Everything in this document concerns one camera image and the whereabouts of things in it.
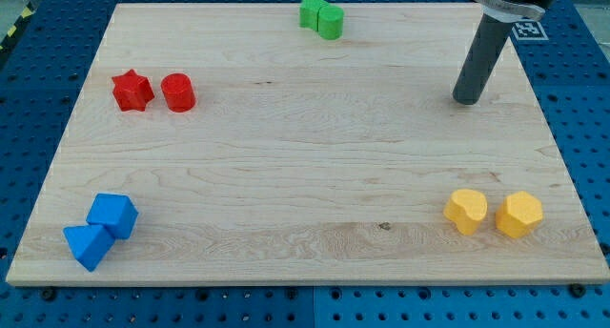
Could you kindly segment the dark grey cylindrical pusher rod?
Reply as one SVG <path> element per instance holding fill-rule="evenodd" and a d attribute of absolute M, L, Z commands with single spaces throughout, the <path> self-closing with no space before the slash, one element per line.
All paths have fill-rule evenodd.
<path fill-rule="evenodd" d="M 500 22 L 486 13 L 482 15 L 452 91 L 458 103 L 474 105 L 479 101 L 511 29 L 510 23 Z"/>

